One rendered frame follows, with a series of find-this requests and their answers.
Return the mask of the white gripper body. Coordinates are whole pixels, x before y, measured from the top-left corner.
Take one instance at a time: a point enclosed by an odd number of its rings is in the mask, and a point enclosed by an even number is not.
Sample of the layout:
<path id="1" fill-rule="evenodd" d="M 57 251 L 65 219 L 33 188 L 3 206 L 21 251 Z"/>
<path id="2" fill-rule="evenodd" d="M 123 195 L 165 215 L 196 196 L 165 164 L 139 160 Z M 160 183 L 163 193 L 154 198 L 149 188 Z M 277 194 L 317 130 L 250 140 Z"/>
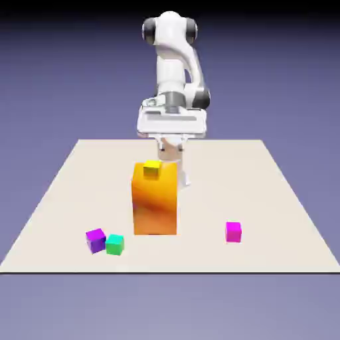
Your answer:
<path id="1" fill-rule="evenodd" d="M 141 107 L 137 132 L 143 137 L 180 135 L 201 138 L 207 132 L 207 113 L 201 109 L 179 108 L 179 113 L 166 113 L 163 106 Z"/>

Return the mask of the small yellow cube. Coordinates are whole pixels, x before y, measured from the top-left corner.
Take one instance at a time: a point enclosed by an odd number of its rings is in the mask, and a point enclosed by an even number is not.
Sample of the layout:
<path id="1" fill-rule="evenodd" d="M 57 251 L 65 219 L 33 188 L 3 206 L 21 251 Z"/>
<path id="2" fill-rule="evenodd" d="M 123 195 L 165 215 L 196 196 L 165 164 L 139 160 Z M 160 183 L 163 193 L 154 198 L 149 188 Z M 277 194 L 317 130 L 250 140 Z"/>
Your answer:
<path id="1" fill-rule="evenodd" d="M 162 162 L 160 160 L 147 160 L 143 164 L 143 175 L 146 177 L 158 177 Z"/>

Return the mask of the small magenta cube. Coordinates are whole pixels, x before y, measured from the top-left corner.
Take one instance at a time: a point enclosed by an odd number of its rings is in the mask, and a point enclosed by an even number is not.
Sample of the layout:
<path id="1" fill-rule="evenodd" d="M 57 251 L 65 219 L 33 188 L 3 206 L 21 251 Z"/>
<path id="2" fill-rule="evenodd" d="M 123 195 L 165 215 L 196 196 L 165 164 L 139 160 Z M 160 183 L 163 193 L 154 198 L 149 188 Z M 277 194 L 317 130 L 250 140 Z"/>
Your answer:
<path id="1" fill-rule="evenodd" d="M 227 221 L 225 228 L 226 242 L 241 242 L 242 227 L 239 222 Z"/>

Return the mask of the small green cube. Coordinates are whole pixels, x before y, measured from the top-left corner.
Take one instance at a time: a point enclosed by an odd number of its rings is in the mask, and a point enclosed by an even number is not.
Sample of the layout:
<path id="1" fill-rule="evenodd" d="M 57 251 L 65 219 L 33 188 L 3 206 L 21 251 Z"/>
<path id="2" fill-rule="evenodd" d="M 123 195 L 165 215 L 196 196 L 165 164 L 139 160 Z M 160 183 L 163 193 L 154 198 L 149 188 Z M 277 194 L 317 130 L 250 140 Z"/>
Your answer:
<path id="1" fill-rule="evenodd" d="M 120 256 L 124 251 L 124 236 L 118 234 L 110 234 L 106 239 L 106 253 L 110 255 Z"/>

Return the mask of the small purple cube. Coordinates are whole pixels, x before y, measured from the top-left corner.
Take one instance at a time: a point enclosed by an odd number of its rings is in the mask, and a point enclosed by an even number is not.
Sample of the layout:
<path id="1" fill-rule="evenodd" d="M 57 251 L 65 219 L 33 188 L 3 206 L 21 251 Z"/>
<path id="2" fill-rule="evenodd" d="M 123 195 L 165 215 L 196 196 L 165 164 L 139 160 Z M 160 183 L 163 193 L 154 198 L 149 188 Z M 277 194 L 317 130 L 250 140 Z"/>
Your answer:
<path id="1" fill-rule="evenodd" d="M 101 228 L 86 232 L 86 242 L 92 254 L 106 249 L 106 235 Z"/>

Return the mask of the large orange box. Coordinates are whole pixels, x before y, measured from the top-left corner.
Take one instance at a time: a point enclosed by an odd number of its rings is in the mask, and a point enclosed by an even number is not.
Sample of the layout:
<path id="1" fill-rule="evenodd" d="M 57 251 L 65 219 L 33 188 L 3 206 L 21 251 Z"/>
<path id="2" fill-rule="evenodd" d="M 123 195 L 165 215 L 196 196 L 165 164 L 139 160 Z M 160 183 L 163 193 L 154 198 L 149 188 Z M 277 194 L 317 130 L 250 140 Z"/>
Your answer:
<path id="1" fill-rule="evenodd" d="M 158 177 L 146 177 L 143 162 L 136 163 L 131 200 L 135 235 L 176 235 L 177 164 L 162 162 Z"/>

